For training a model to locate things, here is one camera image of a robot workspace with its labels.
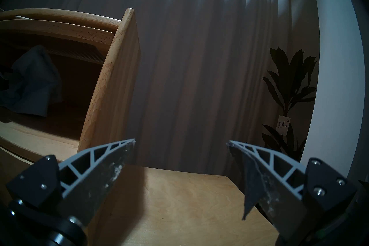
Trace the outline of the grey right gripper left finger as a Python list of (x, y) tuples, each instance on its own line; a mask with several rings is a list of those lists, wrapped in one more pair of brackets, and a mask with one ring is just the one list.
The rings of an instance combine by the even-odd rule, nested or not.
[(85, 149), (58, 163), (46, 155), (6, 184), (13, 199), (52, 216), (88, 225), (118, 179), (135, 139)]

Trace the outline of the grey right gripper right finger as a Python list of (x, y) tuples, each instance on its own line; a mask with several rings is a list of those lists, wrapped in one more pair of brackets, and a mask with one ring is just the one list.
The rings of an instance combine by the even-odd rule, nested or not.
[(227, 147), (244, 182), (246, 220), (256, 206), (278, 231), (277, 241), (334, 241), (357, 188), (319, 158), (308, 165), (271, 149), (239, 141)]

